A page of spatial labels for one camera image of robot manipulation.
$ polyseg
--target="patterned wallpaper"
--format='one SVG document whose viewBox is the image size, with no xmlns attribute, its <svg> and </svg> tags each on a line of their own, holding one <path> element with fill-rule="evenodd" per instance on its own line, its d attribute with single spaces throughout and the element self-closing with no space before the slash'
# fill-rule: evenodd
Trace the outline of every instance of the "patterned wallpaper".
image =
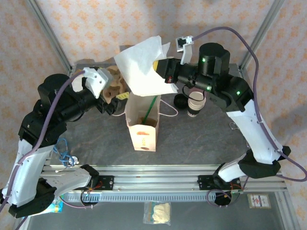
<svg viewBox="0 0 307 230">
<path fill-rule="evenodd" d="M 289 145 L 290 157 L 307 168 L 307 1 L 285 1 L 256 52 L 260 62 L 258 95 L 262 114 L 273 134 Z M 254 62 L 248 67 L 253 80 Z M 285 176 L 303 178 L 289 162 Z M 287 181 L 303 230 L 307 229 L 307 182 Z"/>
<path fill-rule="evenodd" d="M 248 43 L 257 33 L 273 0 L 37 0 L 71 64 L 91 58 L 109 60 L 121 46 L 135 45 L 160 35 L 172 42 L 170 56 L 177 56 L 176 37 L 193 35 L 215 26 L 238 30 Z M 231 32 L 218 31 L 204 42 L 218 42 L 239 63 L 246 50 Z"/>
<path fill-rule="evenodd" d="M 24 116 L 38 100 L 37 87 L 45 77 L 64 73 L 25 0 L 0 1 L 0 188 L 15 161 L 18 131 Z M 11 230 L 8 206 L 0 214 L 0 228 Z"/>
</svg>

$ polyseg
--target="white string handle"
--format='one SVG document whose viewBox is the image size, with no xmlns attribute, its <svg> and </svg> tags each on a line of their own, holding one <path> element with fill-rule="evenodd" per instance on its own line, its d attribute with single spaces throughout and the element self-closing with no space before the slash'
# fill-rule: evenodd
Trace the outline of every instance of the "white string handle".
<svg viewBox="0 0 307 230">
<path fill-rule="evenodd" d="M 169 107 L 171 107 L 173 110 L 176 111 L 176 114 L 175 114 L 175 115 L 167 115 L 167 114 L 159 113 L 160 115 L 163 115 L 163 116 L 177 116 L 177 115 L 178 115 L 178 110 L 177 110 L 177 109 L 175 109 L 173 106 L 171 106 L 170 104 L 166 103 L 166 102 L 163 101 L 162 99 L 161 99 L 160 101 L 162 101 L 164 104 L 168 105 Z"/>
<path fill-rule="evenodd" d="M 163 103 L 165 103 L 166 105 L 168 105 L 169 107 L 171 107 L 173 110 L 176 111 L 176 114 L 175 114 L 175 115 L 167 115 L 167 114 L 159 113 L 160 115 L 163 115 L 163 116 L 177 116 L 177 115 L 178 115 L 178 110 L 177 110 L 177 109 L 175 109 L 173 106 L 171 106 L 170 104 L 166 103 L 166 102 L 163 101 L 162 99 L 160 99 L 160 101 L 162 101 Z M 124 115 L 124 114 L 125 114 L 125 112 L 123 112 L 123 113 L 121 113 L 121 114 L 118 114 L 118 115 L 112 114 L 112 116 L 122 116 L 122 115 Z"/>
</svg>

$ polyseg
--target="tissue paper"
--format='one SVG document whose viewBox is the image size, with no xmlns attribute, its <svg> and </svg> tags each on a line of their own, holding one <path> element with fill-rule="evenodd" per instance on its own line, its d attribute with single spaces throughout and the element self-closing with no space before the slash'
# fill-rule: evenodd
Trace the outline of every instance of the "tissue paper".
<svg viewBox="0 0 307 230">
<path fill-rule="evenodd" d="M 153 62 L 166 58 L 170 43 L 162 45 L 155 36 L 136 44 L 114 57 L 125 82 L 137 96 L 177 93 L 175 84 L 166 84 L 153 69 Z"/>
</svg>

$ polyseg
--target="cup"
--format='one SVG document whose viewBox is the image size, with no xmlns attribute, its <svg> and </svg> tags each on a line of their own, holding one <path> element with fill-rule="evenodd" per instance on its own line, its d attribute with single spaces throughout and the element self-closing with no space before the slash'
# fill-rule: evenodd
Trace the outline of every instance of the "cup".
<svg viewBox="0 0 307 230">
<path fill-rule="evenodd" d="M 201 100 L 198 102 L 190 98 L 188 99 L 188 115 L 191 117 L 196 117 L 200 110 L 205 106 L 206 97 L 204 98 L 201 92 L 192 92 L 190 93 L 189 97 L 198 101 Z"/>
</svg>

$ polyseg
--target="paper bag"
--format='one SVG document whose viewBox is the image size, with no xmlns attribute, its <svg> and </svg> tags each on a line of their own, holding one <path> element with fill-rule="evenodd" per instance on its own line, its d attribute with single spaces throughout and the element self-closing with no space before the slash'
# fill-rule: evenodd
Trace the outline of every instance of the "paper bag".
<svg viewBox="0 0 307 230">
<path fill-rule="evenodd" d="M 155 151 L 159 129 L 159 107 L 161 96 L 157 96 L 153 107 L 142 124 L 154 96 L 140 97 L 130 93 L 125 107 L 127 127 L 135 150 Z"/>
</svg>

